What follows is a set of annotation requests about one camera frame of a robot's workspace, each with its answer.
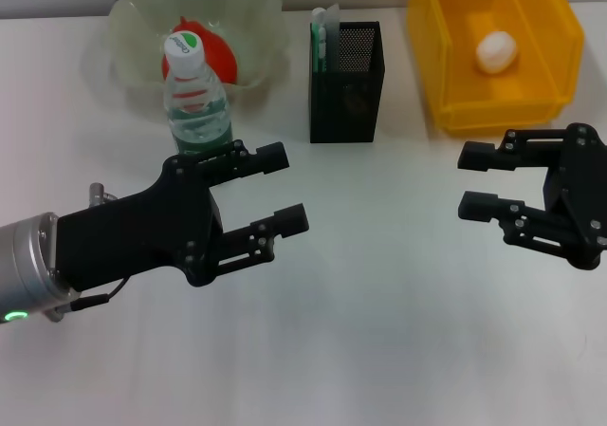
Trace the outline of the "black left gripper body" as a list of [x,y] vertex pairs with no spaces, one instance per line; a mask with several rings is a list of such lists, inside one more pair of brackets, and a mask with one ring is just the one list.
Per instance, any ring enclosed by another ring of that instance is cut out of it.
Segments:
[[148,189],[59,218],[56,269],[79,292],[162,267],[205,286],[223,231],[201,157],[170,157]]

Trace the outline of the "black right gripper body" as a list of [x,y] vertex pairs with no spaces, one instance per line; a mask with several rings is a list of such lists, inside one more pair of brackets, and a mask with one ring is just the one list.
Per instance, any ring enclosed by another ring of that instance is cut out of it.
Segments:
[[561,242],[575,268],[598,267],[606,251],[606,145],[596,129],[572,123],[564,130],[555,163],[543,185],[545,209],[564,218],[573,240]]

